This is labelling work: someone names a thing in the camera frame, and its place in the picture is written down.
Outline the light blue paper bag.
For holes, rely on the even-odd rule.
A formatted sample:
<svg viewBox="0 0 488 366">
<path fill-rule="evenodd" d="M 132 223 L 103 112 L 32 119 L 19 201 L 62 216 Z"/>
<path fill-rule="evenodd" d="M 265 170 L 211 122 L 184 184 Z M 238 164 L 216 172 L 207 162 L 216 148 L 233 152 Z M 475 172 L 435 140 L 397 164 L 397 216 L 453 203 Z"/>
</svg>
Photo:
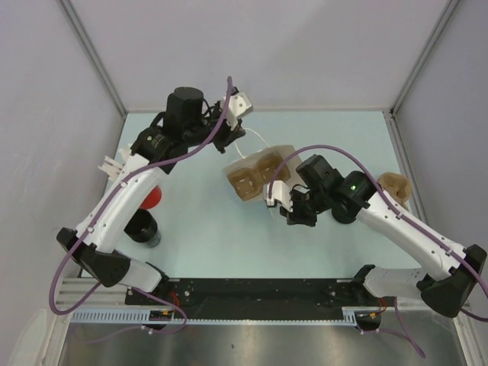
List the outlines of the light blue paper bag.
<svg viewBox="0 0 488 366">
<path fill-rule="evenodd" d="M 265 148 L 246 156 L 234 142 L 240 158 L 225 167 L 223 173 L 242 202 L 266 201 L 268 184 L 276 168 L 296 149 L 293 145 L 270 146 L 255 130 L 246 128 L 245 131 L 255 134 Z"/>
</svg>

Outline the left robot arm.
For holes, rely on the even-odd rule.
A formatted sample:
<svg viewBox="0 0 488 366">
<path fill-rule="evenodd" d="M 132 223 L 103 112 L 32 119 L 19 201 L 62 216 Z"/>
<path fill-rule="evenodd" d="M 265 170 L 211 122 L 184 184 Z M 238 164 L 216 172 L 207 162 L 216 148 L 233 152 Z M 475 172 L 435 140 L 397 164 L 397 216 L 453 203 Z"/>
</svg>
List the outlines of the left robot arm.
<svg viewBox="0 0 488 366">
<path fill-rule="evenodd" d="M 169 287 L 163 273 L 116 250 L 119 238 L 149 193 L 190 153 L 214 144 L 225 148 L 244 136 L 242 118 L 253 109 L 249 97 L 231 86 L 209 105 L 201 90 L 176 88 L 132 146 L 127 161 L 94 210 L 74 229 L 62 228 L 57 242 L 103 286 L 122 284 L 142 290 L 151 304 L 163 303 Z"/>
</svg>

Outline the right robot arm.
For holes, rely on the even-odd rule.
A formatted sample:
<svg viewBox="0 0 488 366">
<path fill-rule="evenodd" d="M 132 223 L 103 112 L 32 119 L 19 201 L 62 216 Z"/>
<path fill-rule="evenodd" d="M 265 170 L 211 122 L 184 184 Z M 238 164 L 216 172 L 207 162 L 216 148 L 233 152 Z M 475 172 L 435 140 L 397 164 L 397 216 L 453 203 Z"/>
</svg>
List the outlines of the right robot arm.
<svg viewBox="0 0 488 366">
<path fill-rule="evenodd" d="M 316 225 L 330 211 L 339 223 L 359 220 L 387 237 L 419 264 L 414 269 L 365 265 L 354 277 L 352 298 L 361 306 L 379 297 L 422 300 L 442 316 L 454 318 L 481 282 L 487 253 L 478 245 L 465 247 L 437 233 L 398 204 L 365 172 L 342 176 L 322 156 L 298 165 L 302 184 L 290 187 L 273 180 L 265 189 L 269 207 L 279 206 L 289 225 Z"/>
</svg>

